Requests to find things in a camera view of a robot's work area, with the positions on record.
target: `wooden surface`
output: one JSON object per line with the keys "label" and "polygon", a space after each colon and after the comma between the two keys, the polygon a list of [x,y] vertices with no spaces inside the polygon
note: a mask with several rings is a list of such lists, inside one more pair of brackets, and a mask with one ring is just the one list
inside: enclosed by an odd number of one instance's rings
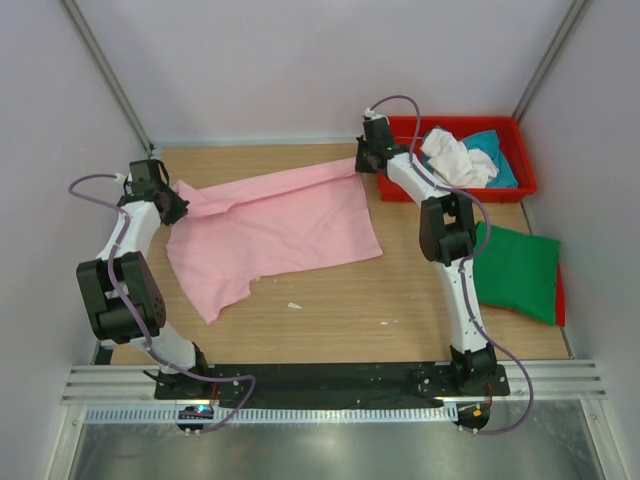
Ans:
{"label": "wooden surface", "polygon": [[[172,182],[201,188],[353,155],[355,144],[167,148],[162,158]],[[209,326],[178,285],[165,250],[169,228],[160,228],[147,260],[167,319],[210,363],[448,360],[449,316],[440,280],[418,246],[418,209],[381,202],[372,175],[363,182],[382,257],[263,277],[251,283],[250,298],[225,308]],[[495,225],[528,231],[520,204],[488,209]],[[288,308],[289,302],[302,309]],[[482,317],[489,334],[522,359],[567,358],[556,327],[490,307],[482,307]],[[113,363],[151,362],[119,346]]]}

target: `white wall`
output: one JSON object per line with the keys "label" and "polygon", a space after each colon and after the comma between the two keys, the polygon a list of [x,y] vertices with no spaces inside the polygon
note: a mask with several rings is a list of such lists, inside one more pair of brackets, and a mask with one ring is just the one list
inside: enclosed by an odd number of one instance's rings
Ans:
{"label": "white wall", "polygon": [[523,129],[534,230],[563,242],[568,333],[593,357],[640,471],[640,3],[594,2]]}
{"label": "white wall", "polygon": [[427,114],[510,115],[569,3],[79,1],[162,143],[352,138],[392,93]]}
{"label": "white wall", "polygon": [[52,453],[69,367],[95,346],[75,267],[115,220],[67,185],[142,149],[55,1],[0,2],[0,112],[0,477],[33,480]]}

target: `metal frame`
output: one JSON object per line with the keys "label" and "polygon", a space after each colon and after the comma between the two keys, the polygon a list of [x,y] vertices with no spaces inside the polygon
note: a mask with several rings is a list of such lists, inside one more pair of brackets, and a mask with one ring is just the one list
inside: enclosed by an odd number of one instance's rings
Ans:
{"label": "metal frame", "polygon": [[[495,400],[522,400],[528,398],[527,384],[514,362],[504,365],[511,395]],[[530,360],[524,361],[533,381],[535,398],[539,400],[567,400],[606,398],[604,386],[596,365],[591,360]],[[117,405],[117,404],[198,404],[197,400],[156,400],[153,398],[155,382],[143,371],[156,373],[157,367],[141,366],[75,366],[69,374],[62,394],[62,405]],[[484,397],[447,397],[445,401],[482,401]]]}
{"label": "metal frame", "polygon": [[[581,400],[590,433],[605,472],[611,480],[630,478],[620,455],[619,443],[612,425],[611,407],[607,400],[597,367],[592,360],[532,360],[523,362],[535,390],[536,400]],[[496,402],[524,401],[528,391],[524,376],[514,362],[504,365],[511,386],[511,395],[494,398]],[[207,403],[198,400],[156,400],[153,398],[155,383],[143,370],[154,371],[147,366],[76,366],[73,367],[63,393],[61,404],[66,417],[58,445],[52,458],[49,480],[66,479],[74,453],[81,441],[81,426],[89,423],[175,423],[175,412],[185,405]],[[482,401],[484,398],[447,397],[441,409],[413,409],[402,411],[373,411],[370,415],[340,415],[336,412],[276,411],[272,414],[247,410],[246,418],[238,423],[327,423],[361,421],[446,421],[447,408],[455,402]]]}
{"label": "metal frame", "polygon": [[118,77],[116,77],[116,74],[111,68],[111,65],[102,51],[102,47],[100,47],[98,40],[96,40],[96,37],[93,35],[93,32],[91,31],[87,20],[84,18],[80,7],[76,3],[76,0],[60,0],[60,5],[62,5],[64,11],[69,15],[71,23],[80,35],[80,39],[87,47],[96,67],[98,67],[98,70],[107,83],[109,90],[111,90],[113,98],[122,110],[122,113],[129,122],[129,125],[133,129],[136,137],[138,137],[138,140],[142,144],[145,152],[147,155],[151,155],[151,152],[153,151],[153,144],[151,143],[151,140],[149,140],[147,132],[144,130],[138,115],[133,109],[131,102],[129,102],[127,94],[124,92]]}
{"label": "metal frame", "polygon": [[513,111],[513,117],[518,123],[522,121],[526,115],[533,99],[536,97],[545,80],[551,74],[553,67],[558,63],[558,59],[565,47],[569,43],[569,40],[573,36],[580,24],[580,21],[584,17],[585,13],[593,3],[593,0],[574,0],[571,6],[567,10],[560,26],[556,30],[547,51],[542,56],[540,63],[536,67],[533,76],[529,80],[527,87],[522,94],[522,97],[518,101],[518,105]]}

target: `black mounting plate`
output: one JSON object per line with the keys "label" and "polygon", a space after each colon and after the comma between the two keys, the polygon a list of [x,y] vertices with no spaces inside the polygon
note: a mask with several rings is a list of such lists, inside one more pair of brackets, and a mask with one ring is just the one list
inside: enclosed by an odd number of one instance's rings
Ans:
{"label": "black mounting plate", "polygon": [[[215,365],[209,374],[213,377],[254,375],[256,389],[247,408],[425,408],[441,405],[439,397],[486,395],[484,386],[477,392],[461,392],[453,381],[449,364],[436,362]],[[493,396],[509,395],[503,366],[498,365],[489,383]],[[236,406],[248,387],[249,382],[220,383],[220,406]],[[157,387],[156,398],[187,399],[179,392],[168,392],[162,387]]]}

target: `green cloth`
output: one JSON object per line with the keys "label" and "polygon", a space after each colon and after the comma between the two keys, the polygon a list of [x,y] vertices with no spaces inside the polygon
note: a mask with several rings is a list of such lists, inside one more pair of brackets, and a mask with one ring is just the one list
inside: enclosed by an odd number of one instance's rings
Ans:
{"label": "green cloth", "polygon": [[[478,248],[487,226],[476,230]],[[478,301],[555,325],[559,248],[557,240],[492,226],[487,248],[474,259]]]}

